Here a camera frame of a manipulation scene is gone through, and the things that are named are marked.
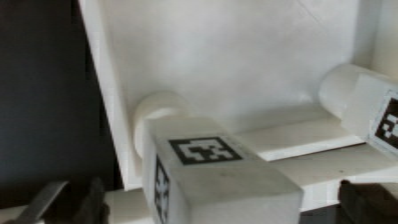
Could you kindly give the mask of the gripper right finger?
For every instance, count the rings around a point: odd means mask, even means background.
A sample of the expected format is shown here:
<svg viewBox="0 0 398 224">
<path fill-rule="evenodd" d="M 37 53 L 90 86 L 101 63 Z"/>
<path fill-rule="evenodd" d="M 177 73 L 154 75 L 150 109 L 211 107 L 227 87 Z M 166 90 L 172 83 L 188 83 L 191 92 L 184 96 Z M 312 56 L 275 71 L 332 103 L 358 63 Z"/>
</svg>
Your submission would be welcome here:
<svg viewBox="0 0 398 224">
<path fill-rule="evenodd" d="M 398 183 L 340 181 L 335 224 L 398 224 Z"/>
</svg>

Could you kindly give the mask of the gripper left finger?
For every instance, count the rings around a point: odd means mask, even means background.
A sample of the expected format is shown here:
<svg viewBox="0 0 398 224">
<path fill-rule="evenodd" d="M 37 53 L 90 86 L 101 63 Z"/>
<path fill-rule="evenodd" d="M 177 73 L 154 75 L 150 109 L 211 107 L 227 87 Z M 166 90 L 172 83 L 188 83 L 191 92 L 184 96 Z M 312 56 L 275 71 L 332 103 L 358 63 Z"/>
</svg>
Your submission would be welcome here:
<svg viewBox="0 0 398 224">
<path fill-rule="evenodd" d="M 104 186 L 93 178 L 83 186 L 49 182 L 10 224 L 108 224 Z"/>
</svg>

